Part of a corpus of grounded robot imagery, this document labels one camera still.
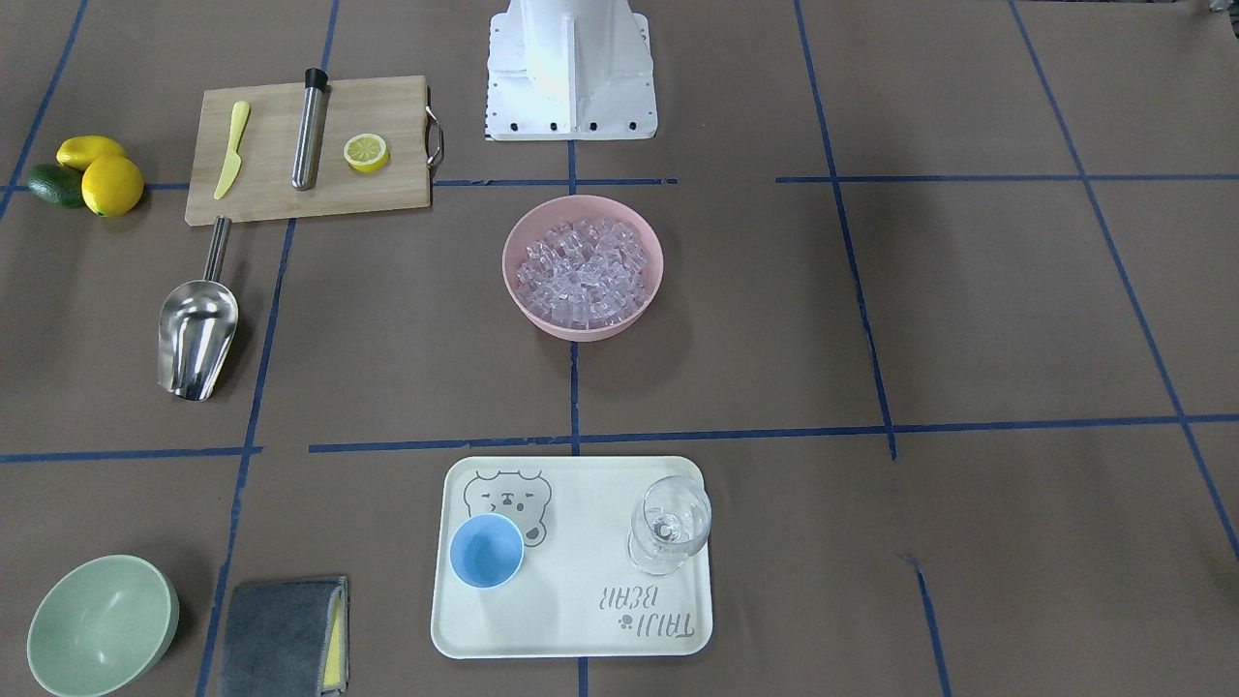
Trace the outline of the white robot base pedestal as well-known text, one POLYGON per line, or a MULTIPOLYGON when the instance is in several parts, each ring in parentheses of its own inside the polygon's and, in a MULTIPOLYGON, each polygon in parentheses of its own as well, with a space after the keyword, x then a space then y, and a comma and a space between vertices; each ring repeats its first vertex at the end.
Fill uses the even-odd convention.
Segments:
POLYGON ((487 36, 484 137, 655 137, 650 24, 629 2, 510 1, 487 36))

